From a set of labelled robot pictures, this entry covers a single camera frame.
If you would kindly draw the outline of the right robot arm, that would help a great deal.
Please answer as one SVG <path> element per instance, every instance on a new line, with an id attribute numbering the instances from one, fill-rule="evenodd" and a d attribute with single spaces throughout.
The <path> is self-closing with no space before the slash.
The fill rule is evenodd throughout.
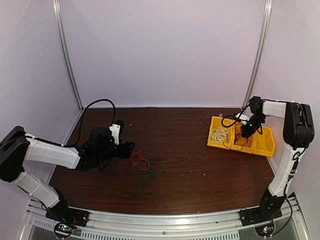
<path id="1" fill-rule="evenodd" d="M 248 101 L 252 116 L 241 126 L 242 137 L 249 138 L 262 130 L 266 117 L 283 119 L 284 150 L 276 175 L 265 190 L 256 210 L 259 220 L 268 220 L 279 211 L 297 173 L 299 163 L 315 137 L 311 106 L 295 101 L 278 101 L 254 96 Z"/>

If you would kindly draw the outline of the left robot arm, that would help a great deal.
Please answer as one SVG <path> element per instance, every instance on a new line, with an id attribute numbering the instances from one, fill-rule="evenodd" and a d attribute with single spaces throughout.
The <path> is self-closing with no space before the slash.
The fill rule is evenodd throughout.
<path id="1" fill-rule="evenodd" d="M 33 161 L 62 166 L 85 172 L 102 169 L 102 163 L 113 158 L 128 159 L 134 142 L 122 142 L 122 126 L 113 124 L 91 131 L 89 139 L 81 146 L 64 145 L 28 135 L 24 128 L 16 126 L 0 143 L 0 179 L 14 183 L 32 197 L 38 199 L 61 222 L 72 218 L 72 211 L 64 198 L 53 187 L 24 168 L 24 162 Z"/>

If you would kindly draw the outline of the yellow bin right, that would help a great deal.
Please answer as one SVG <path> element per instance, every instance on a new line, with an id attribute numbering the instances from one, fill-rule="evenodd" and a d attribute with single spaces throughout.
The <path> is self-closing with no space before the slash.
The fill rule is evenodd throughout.
<path id="1" fill-rule="evenodd" d="M 271 158 L 274 155 L 275 148 L 276 143 L 271 128 L 263 126 L 262 134 L 256 132 L 253 135 L 252 154 Z"/>

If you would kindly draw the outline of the yellow bin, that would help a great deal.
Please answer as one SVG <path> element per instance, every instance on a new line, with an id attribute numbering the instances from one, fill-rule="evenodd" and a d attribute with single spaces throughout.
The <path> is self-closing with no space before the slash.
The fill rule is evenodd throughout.
<path id="1" fill-rule="evenodd" d="M 252 154 L 253 146 L 254 146 L 254 136 L 252 135 L 249 138 L 242 137 L 242 130 L 241 130 L 242 125 L 243 125 L 242 123 L 236 123 L 232 127 L 230 149 L 233 151 Z"/>
<path id="2" fill-rule="evenodd" d="M 209 127 L 207 146 L 230 150 L 232 133 L 233 127 L 223 127 L 222 118 L 218 116 L 212 116 Z"/>
<path id="3" fill-rule="evenodd" d="M 263 126 L 262 134 L 256 132 L 253 135 L 252 154 L 271 158 L 274 155 L 275 148 L 276 143 L 271 128 Z"/>

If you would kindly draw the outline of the yellow bin middle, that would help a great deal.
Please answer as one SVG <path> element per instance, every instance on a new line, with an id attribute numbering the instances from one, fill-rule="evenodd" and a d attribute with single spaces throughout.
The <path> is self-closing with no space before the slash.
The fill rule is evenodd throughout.
<path id="1" fill-rule="evenodd" d="M 230 149 L 233 151 L 252 154 L 253 146 L 254 146 L 254 136 L 252 135 L 249 138 L 242 137 L 242 130 L 241 130 L 242 125 L 243 125 L 242 123 L 236 123 L 232 127 Z"/>

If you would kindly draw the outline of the yellow bin left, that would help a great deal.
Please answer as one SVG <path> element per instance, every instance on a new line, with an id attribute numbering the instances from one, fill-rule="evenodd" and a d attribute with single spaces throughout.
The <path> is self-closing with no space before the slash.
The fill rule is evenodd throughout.
<path id="1" fill-rule="evenodd" d="M 207 146 L 230 150 L 232 133 L 233 127 L 223 127 L 222 118 L 218 116 L 212 116 L 209 127 Z"/>

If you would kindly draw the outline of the left controller board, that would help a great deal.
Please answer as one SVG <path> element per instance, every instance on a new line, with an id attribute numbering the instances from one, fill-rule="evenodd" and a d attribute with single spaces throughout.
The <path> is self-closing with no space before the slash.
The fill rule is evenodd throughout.
<path id="1" fill-rule="evenodd" d="M 76 227 L 74 227 L 74 226 L 66 225 L 66 224 L 59 222 L 54 226 L 53 233 L 58 238 L 61 238 L 61 239 L 68 238 L 73 234 L 75 229 L 76 229 Z"/>

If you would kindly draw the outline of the controller board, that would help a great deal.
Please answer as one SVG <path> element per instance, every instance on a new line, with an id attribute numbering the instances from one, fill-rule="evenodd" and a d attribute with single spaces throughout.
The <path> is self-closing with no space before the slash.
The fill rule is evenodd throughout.
<path id="1" fill-rule="evenodd" d="M 61 239 L 68 238 L 73 234 L 75 229 L 76 229 L 76 227 L 74 227 L 74 226 L 66 225 L 66 224 L 59 222 L 54 226 L 53 233 L 58 238 L 61 238 Z"/>
<path id="2" fill-rule="evenodd" d="M 267 238 L 274 233 L 275 225 L 273 223 L 262 224 L 262 225 L 255 226 L 254 230 L 259 237 Z"/>

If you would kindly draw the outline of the right controller board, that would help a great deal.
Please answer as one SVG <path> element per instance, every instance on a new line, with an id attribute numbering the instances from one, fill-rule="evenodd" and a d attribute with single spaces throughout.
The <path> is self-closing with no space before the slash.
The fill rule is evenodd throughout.
<path id="1" fill-rule="evenodd" d="M 275 225 L 273 223 L 262 224 L 262 225 L 255 226 L 254 230 L 259 237 L 267 238 L 274 233 Z"/>

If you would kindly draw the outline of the aluminium frame post right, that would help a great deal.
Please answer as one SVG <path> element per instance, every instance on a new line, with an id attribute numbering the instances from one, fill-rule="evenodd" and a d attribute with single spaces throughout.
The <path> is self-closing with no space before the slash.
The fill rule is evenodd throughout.
<path id="1" fill-rule="evenodd" d="M 270 24 L 271 24 L 271 18 L 272 18 L 272 6 L 273 6 L 272 0 L 264 1 L 260 35 L 259 35 L 257 50 L 255 54 L 255 59 L 254 59 L 248 87 L 247 87 L 245 98 L 242 104 L 243 109 L 249 103 L 249 99 L 253 93 L 255 83 L 258 78 L 260 66 L 263 59 L 263 53 L 264 53 L 264 49 L 268 39 L 269 30 L 270 30 Z"/>

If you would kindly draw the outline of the aluminium frame post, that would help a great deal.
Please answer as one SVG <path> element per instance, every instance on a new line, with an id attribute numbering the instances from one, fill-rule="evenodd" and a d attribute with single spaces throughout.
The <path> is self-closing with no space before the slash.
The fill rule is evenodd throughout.
<path id="1" fill-rule="evenodd" d="M 70 84 L 70 88 L 71 88 L 77 109 L 81 112 L 84 107 L 83 107 L 80 93 L 76 84 L 74 71 L 72 68 L 71 59 L 68 51 L 68 45 L 67 45 L 64 24 L 63 24 L 63 17 L 61 12 L 61 1 L 53 0 L 52 5 L 53 5 L 53 14 L 54 14 L 56 26 L 57 26 L 58 38 L 59 38 L 61 52 L 62 52 L 62 58 L 63 58 L 64 66 L 66 69 L 68 81 Z"/>
<path id="2" fill-rule="evenodd" d="M 264 53 L 264 49 L 268 39 L 269 30 L 270 30 L 270 24 L 271 24 L 271 18 L 272 18 L 272 6 L 273 6 L 272 0 L 264 1 L 260 35 L 259 35 L 257 50 L 255 54 L 255 59 L 254 59 L 248 87 L 247 87 L 245 98 L 242 104 L 243 109 L 249 103 L 249 99 L 253 93 L 255 83 L 258 78 L 260 66 L 263 59 L 263 53 Z"/>

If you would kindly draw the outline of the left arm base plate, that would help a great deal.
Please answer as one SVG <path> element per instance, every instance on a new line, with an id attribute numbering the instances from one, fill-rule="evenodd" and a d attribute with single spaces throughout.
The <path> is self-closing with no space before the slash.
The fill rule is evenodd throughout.
<path id="1" fill-rule="evenodd" d="M 89 218 L 89 212 L 86 210 L 71 208 L 68 205 L 58 203 L 52 208 L 47 208 L 45 217 L 69 226 L 86 227 Z"/>

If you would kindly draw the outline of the aluminium front rail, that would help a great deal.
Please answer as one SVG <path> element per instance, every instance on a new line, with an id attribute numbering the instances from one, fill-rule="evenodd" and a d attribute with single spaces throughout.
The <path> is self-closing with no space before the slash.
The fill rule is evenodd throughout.
<path id="1" fill-rule="evenodd" d="M 302 210 L 295 196 L 282 206 L 282 216 L 244 226 L 240 211 L 253 207 L 210 213 L 143 215 L 85 210 L 86 226 L 77 226 L 66 240 L 311 240 Z M 40 202 L 32 199 L 24 215 L 18 240 L 61 240 L 54 234 L 57 221 L 46 218 Z M 276 235 L 259 236 L 261 225 L 274 224 Z"/>

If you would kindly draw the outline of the aluminium frame post left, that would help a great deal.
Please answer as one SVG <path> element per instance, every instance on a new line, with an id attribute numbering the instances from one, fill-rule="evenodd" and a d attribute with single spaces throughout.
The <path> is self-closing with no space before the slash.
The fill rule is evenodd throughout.
<path id="1" fill-rule="evenodd" d="M 56 26 L 57 26 L 58 38 L 59 38 L 61 52 L 62 52 L 62 58 L 63 58 L 64 66 L 66 69 L 68 81 L 70 84 L 70 88 L 71 88 L 77 109 L 81 112 L 84 107 L 83 107 L 80 93 L 76 84 L 74 71 L 72 68 L 71 59 L 68 51 L 68 45 L 67 45 L 64 24 L 63 24 L 63 17 L 61 12 L 61 1 L 53 0 L 52 5 L 53 5 L 53 14 L 54 14 Z"/>

